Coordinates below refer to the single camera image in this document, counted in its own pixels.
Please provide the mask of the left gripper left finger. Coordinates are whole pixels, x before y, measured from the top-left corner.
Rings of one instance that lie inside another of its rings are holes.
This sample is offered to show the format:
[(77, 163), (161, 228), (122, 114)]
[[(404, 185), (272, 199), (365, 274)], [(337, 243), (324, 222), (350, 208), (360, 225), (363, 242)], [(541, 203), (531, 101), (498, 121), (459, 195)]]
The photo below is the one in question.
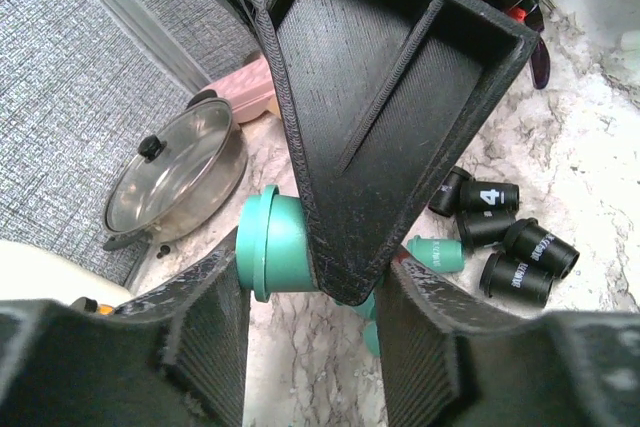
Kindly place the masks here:
[(5, 426), (239, 426), (249, 294), (234, 234), (107, 316), (1, 305)]

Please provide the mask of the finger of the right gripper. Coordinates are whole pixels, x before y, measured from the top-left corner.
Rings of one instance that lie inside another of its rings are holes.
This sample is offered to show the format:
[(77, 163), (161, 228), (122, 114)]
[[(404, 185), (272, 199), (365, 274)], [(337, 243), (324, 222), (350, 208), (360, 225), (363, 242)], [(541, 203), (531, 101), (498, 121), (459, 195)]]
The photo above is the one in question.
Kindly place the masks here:
[(318, 288), (362, 303), (521, 72), (522, 0), (217, 0), (271, 70)]

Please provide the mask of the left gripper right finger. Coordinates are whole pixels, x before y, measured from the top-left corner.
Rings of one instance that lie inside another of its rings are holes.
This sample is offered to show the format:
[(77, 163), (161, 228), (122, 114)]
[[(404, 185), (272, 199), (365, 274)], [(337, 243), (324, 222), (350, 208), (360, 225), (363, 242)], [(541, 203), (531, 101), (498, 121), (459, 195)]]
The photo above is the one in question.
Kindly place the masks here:
[(392, 426), (635, 426), (639, 318), (555, 311), (524, 319), (411, 256), (375, 292)]

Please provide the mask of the teal capsule gripped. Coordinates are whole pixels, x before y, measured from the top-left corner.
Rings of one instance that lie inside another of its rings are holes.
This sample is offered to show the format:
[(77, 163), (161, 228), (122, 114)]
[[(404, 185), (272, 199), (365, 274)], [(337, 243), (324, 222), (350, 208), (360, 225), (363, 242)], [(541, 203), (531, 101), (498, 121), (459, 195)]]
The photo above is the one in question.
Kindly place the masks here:
[(316, 292), (300, 199), (268, 185), (245, 202), (237, 229), (240, 286), (266, 303), (273, 293)]

